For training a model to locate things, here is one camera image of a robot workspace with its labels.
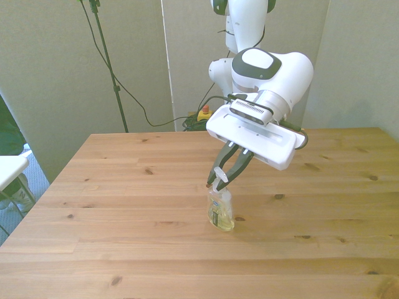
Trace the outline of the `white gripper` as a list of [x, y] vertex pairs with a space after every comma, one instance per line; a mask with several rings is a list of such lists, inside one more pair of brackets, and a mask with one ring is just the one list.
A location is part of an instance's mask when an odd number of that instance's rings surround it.
[[301, 134], [273, 123], [259, 126], [252, 121], [242, 120], [229, 110], [229, 105], [217, 109], [206, 123], [208, 133], [226, 142], [221, 148], [209, 172], [207, 186], [216, 179], [215, 168], [224, 164], [239, 149], [243, 149], [233, 167], [227, 172], [228, 181], [218, 183], [222, 190], [235, 180], [247, 167], [253, 156], [278, 170], [285, 170], [291, 163], [295, 149], [305, 141]]

